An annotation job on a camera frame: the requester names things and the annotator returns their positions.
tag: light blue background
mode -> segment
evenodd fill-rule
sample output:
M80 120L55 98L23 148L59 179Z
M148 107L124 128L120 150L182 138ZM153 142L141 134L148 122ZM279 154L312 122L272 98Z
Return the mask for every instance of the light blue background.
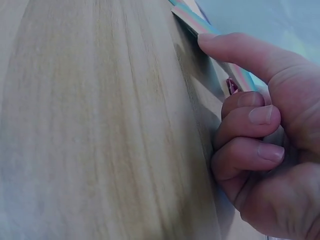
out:
M319 0L196 0L223 34L242 32L320 64Z

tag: pastel striped strip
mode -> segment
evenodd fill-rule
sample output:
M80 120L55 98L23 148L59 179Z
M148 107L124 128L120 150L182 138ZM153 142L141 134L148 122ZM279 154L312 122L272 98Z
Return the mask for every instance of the pastel striped strip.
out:
M196 35L205 33L211 33L216 35L220 34L220 32L217 29L215 29L211 24L199 17L197 14L195 14L185 4L177 3L171 11L185 24L187 24L188 28ZM234 80L234 82L238 85L241 91L257 90L251 76L247 71L232 63L218 63L223 68L223 70Z
M169 0L172 5L176 6L177 4L186 4L184 0Z

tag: light wood grain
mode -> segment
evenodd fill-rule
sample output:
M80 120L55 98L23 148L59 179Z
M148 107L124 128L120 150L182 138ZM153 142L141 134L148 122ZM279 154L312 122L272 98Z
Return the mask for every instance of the light wood grain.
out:
M166 0L0 0L0 34L0 239L226 239L215 74Z

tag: skin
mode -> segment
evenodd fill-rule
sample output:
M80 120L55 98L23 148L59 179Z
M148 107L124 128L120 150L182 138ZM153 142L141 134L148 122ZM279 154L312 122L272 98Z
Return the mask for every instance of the skin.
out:
M272 102L265 106L258 92L225 100L213 141L216 181L261 233L320 240L320 68L242 33L201 34L198 44L212 58L263 80ZM289 148L261 141L279 127ZM284 159L288 164L281 164Z

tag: fingernail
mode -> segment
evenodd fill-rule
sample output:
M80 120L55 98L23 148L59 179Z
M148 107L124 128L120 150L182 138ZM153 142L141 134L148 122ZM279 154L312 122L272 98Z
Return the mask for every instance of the fingernail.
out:
M272 110L272 105L257 107L249 113L249 120L254 125L270 124Z
M259 99L256 92L248 92L238 99L238 107L259 106Z
M268 144L268 143L260 143L258 147L258 155L266 160L270 160L272 162L278 163L283 159L285 154L285 149L281 146Z
M214 39L217 35L212 33L202 33L198 35L198 42L209 42Z

